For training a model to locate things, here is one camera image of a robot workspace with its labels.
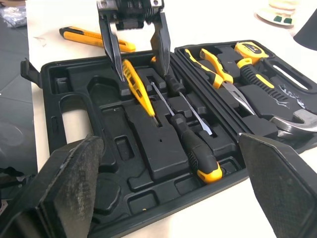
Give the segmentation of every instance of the black plastic tool case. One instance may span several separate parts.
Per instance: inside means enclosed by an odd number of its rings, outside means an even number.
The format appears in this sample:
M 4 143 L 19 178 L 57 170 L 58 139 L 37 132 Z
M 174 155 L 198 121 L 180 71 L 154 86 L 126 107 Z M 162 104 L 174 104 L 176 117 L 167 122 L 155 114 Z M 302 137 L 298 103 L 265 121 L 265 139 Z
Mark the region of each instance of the black plastic tool case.
M 312 111 L 317 111 L 317 85 L 255 43 L 270 55 L 268 62 L 278 64 L 309 89 L 309 93 L 303 92 L 291 83 Z M 239 70 L 229 63 L 241 59 L 233 50 L 235 44 L 185 46 L 171 54 L 170 66 L 185 85 L 188 100 L 212 128 L 212 136 L 202 131 L 185 101 L 171 95 L 166 83 L 151 68 L 152 52 L 125 54 L 123 58 L 131 61 L 141 77 L 159 127 L 134 98 L 127 83 L 119 80 L 107 57 L 52 62 L 44 65 L 40 74 L 23 72 L 43 89 L 51 153 L 66 144 L 62 113 L 70 107 L 85 108 L 93 134 L 104 140 L 90 237 L 125 235 L 245 180 L 248 174 L 237 144 L 240 132 L 280 140 L 274 124 L 243 111 L 224 88 L 215 90 L 183 55 L 183 49 L 188 48 L 199 60 L 199 50 L 206 48 L 221 59 L 235 85 L 241 87 Z M 200 62 L 212 68 L 208 62 Z M 267 72 L 271 76 L 274 72 L 279 74 L 274 68 Z M 220 181 L 205 185 L 191 172 L 177 134 L 168 122 L 168 110 L 150 81 L 157 83 L 173 110 L 182 113 L 212 149 L 223 170 Z M 301 152 L 314 146 L 315 140 L 314 136 L 307 136 L 283 142 Z

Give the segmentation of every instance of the tape measure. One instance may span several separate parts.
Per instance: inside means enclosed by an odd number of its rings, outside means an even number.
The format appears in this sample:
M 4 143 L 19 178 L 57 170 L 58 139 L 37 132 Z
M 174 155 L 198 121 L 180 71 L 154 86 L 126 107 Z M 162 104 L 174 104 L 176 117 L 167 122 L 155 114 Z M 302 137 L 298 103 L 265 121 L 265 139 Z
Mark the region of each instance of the tape measure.
M 234 50 L 242 55 L 243 58 L 251 58 L 252 63 L 256 64 L 261 58 L 267 58 L 268 55 L 259 46 L 253 42 L 237 43 Z

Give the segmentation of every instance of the white table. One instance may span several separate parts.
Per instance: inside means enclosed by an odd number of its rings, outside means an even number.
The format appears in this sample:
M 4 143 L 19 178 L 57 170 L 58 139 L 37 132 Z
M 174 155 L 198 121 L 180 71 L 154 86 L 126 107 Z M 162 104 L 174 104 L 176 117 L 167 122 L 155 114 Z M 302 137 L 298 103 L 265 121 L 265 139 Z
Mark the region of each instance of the white table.
M 274 27 L 256 19 L 253 11 L 263 1 L 266 3 L 266 0 L 165 0 L 171 50 L 187 44 L 253 39 L 317 82 L 317 52 L 298 45 L 291 37 L 292 30 Z M 28 0 L 26 3 L 30 61 L 38 71 L 52 61 L 105 55 L 102 48 L 66 41 L 58 32 L 59 28 L 65 26 L 99 32 L 95 0 Z M 316 7 L 316 1 L 303 0 L 299 13 L 303 16 L 305 13 L 311 14 Z M 145 26 L 143 30 L 119 32 L 118 36 L 133 42 L 137 51 L 144 51 L 151 49 L 153 32 L 151 25 Z M 32 84 L 32 96 L 40 170 L 49 157 L 49 149 L 43 93 L 35 84 Z M 63 115 L 63 121 L 67 142 L 82 139 L 89 130 L 87 115 L 83 111 Z M 316 154 L 317 149 L 301 154 L 315 171 Z M 208 237 L 225 238 L 275 237 L 253 194 L 249 179 L 126 237 L 196 237 L 206 234 L 209 234 Z

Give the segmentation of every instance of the flathead screwdriver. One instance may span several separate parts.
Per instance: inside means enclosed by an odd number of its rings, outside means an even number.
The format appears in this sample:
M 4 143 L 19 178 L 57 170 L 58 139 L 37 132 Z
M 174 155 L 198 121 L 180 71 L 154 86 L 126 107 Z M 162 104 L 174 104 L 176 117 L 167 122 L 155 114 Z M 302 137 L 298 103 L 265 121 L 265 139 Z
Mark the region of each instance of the flathead screwdriver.
M 212 183 L 222 178 L 222 170 L 209 146 L 187 125 L 182 114 L 175 114 L 156 85 L 151 82 L 158 96 L 165 103 L 172 117 L 170 123 L 175 128 L 179 140 L 186 151 L 191 168 L 205 183 Z
M 154 65 L 154 67 L 155 67 L 155 62 L 156 62 L 155 58 L 152 58 L 151 63 Z M 171 90 L 171 92 L 174 95 L 178 94 L 185 100 L 185 102 L 189 106 L 190 110 L 192 111 L 192 113 L 194 114 L 194 116 L 196 117 L 196 119 L 198 120 L 200 125 L 202 126 L 203 130 L 205 130 L 209 135 L 212 135 L 212 131 L 210 130 L 209 126 L 207 126 L 207 124 L 201 119 L 201 117 L 198 115 L 198 113 L 195 111 L 195 109 L 192 107 L 192 105 L 190 105 L 190 103 L 188 102 L 188 100 L 184 96 L 185 87 L 183 84 L 181 84 L 180 82 L 177 81 L 175 74 L 174 74 L 171 67 L 169 67 L 169 69 L 168 69 L 167 75 L 165 76 L 165 81 L 166 81 L 169 89 Z

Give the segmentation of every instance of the hammer head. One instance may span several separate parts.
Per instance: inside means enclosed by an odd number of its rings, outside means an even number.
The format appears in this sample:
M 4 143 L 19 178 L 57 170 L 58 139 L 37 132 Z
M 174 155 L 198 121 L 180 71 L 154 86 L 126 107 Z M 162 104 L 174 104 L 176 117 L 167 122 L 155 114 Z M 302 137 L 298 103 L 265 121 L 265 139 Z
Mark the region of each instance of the hammer head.
M 287 121 L 278 117 L 273 117 L 270 121 L 277 127 L 293 135 L 305 135 L 317 132 L 317 115 L 305 109 L 300 109 L 293 113 L 294 118 L 301 123 Z

